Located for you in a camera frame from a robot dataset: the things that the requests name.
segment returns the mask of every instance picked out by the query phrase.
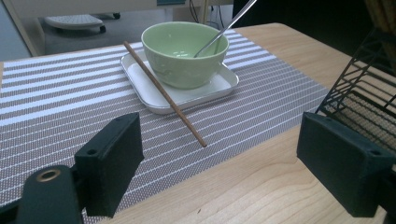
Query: table runner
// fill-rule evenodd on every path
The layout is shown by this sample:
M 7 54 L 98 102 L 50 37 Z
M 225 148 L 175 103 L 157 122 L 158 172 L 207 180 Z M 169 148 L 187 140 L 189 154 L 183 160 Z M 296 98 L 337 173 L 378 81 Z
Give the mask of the table runner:
M 34 171 L 72 166 L 74 154 L 123 114 L 140 115 L 145 159 L 119 211 L 285 132 L 317 108 L 324 87 L 234 30 L 226 35 L 224 63 L 239 85 L 183 110 L 206 148 L 176 114 L 156 115 L 141 104 L 120 65 L 127 53 L 122 46 L 4 63 L 0 205 L 17 200 Z M 132 47 L 142 49 L 141 43 Z M 84 213 L 86 223 L 98 220 Z

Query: wooden tabletop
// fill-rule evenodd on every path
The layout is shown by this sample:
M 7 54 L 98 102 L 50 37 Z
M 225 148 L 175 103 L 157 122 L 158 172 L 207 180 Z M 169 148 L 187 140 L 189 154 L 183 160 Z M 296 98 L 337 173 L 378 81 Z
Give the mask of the wooden tabletop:
M 236 31 L 330 88 L 350 57 L 289 27 Z M 117 213 L 102 223 L 382 223 L 352 217 L 296 157 L 300 127 Z

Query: spoon handle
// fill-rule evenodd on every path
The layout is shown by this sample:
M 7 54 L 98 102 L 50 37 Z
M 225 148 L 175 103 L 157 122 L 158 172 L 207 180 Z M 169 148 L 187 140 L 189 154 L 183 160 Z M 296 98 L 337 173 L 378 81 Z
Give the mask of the spoon handle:
M 236 16 L 231 20 L 231 22 L 225 26 L 224 28 L 222 28 L 219 33 L 217 35 L 215 35 L 215 37 L 213 37 L 203 48 L 201 48 L 195 55 L 194 58 L 198 57 L 199 54 L 202 53 L 202 51 L 204 51 L 205 49 L 207 49 L 207 47 L 209 47 L 210 45 L 212 45 L 216 40 L 218 40 L 226 30 L 228 30 L 229 28 L 231 28 L 233 26 L 233 24 L 238 21 L 252 6 L 253 4 L 255 4 L 257 2 L 257 0 L 249 0 L 247 2 L 247 4 L 238 12 L 238 14 L 236 14 Z

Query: metal rack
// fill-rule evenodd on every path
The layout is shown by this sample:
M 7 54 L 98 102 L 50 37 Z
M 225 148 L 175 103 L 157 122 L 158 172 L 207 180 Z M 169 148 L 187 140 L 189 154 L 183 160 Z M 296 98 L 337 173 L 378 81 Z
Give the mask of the metal rack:
M 336 119 L 396 155 L 396 36 L 373 30 L 316 113 Z

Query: chopstick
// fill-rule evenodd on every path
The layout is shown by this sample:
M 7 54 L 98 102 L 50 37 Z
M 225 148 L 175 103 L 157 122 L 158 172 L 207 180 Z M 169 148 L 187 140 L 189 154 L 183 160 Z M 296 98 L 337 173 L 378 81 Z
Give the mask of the chopstick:
M 177 115 L 181 118 L 181 120 L 186 124 L 186 126 L 190 129 L 192 134 L 195 136 L 195 138 L 198 140 L 198 142 L 201 144 L 202 147 L 206 147 L 207 144 L 204 141 L 204 139 L 201 137 L 200 134 L 195 130 L 195 128 L 192 126 L 190 121 L 186 118 L 186 116 L 181 112 L 181 110 L 178 108 L 178 106 L 175 104 L 175 102 L 172 100 L 172 98 L 168 95 L 166 90 L 163 88 L 161 83 L 157 80 L 157 78 L 154 77 L 154 75 L 151 74 L 149 69 L 146 67 L 146 65 L 143 63 L 143 61 L 139 58 L 139 56 L 134 52 L 134 50 L 131 48 L 128 42 L 124 41 L 124 46 L 125 48 L 128 49 L 129 53 L 131 53 L 132 57 L 134 60 L 140 65 L 140 67 L 143 69 L 143 71 L 146 73 L 148 78 L 151 80 L 151 82 L 154 84 L 154 86 L 158 89 L 158 91 L 163 95 L 165 100 L 169 103 L 170 106 L 175 110 Z

